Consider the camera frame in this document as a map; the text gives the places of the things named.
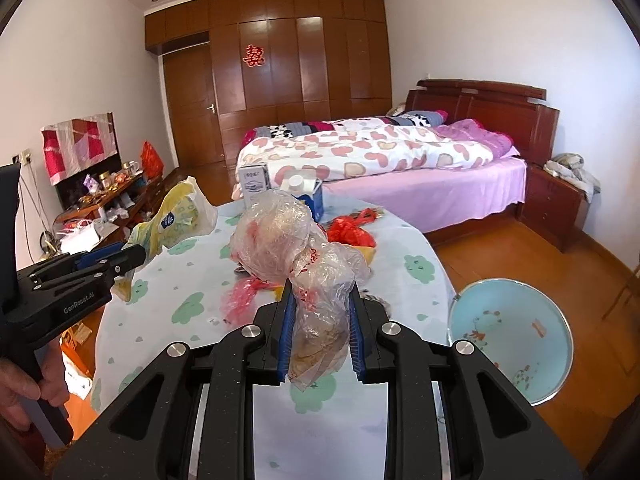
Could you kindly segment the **person's left hand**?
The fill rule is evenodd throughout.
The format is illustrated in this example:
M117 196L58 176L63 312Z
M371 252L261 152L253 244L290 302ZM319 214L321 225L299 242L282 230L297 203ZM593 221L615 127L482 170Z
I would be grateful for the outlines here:
M43 378L36 382L14 363L5 358L0 364L1 417L18 431L29 430L32 420L21 404L21 398L47 401L55 408L70 398L65 381L62 350L57 340L47 345L41 371Z

